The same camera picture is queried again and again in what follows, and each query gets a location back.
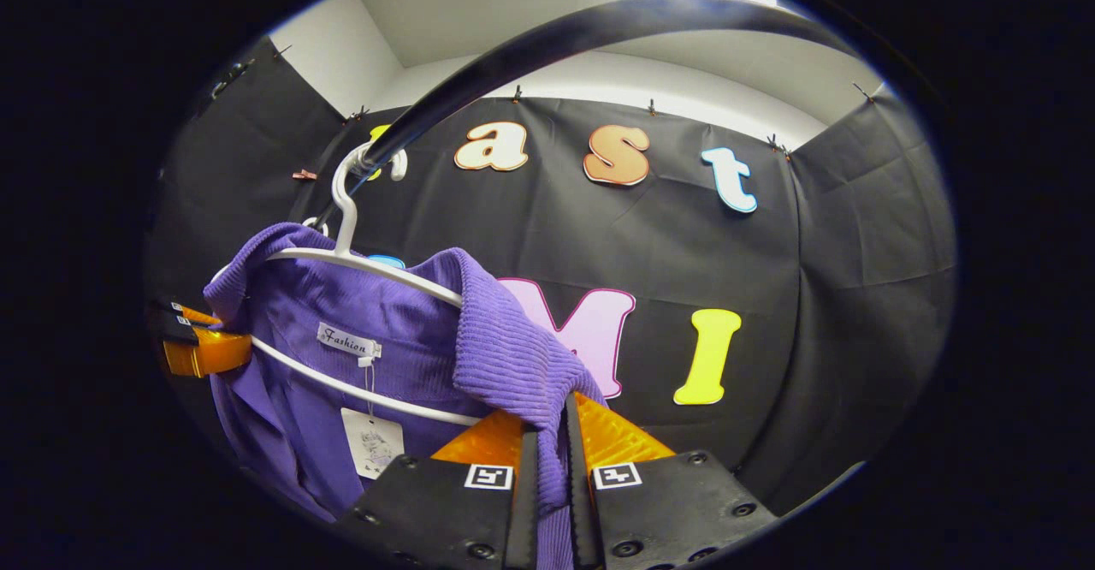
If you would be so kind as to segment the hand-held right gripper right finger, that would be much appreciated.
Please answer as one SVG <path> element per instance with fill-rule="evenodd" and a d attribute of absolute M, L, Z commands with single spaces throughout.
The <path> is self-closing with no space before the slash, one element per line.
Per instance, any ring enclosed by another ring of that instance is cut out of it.
<path fill-rule="evenodd" d="M 777 526 L 707 450 L 676 453 L 578 392 L 565 421 L 577 569 L 689 569 Z"/>

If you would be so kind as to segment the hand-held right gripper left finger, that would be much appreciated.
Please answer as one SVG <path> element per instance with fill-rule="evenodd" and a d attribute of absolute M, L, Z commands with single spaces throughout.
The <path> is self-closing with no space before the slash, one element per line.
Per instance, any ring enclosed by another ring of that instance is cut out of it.
<path fill-rule="evenodd" d="M 533 569 L 535 427 L 489 412 L 430 455 L 399 454 L 335 522 L 383 569 Z"/>

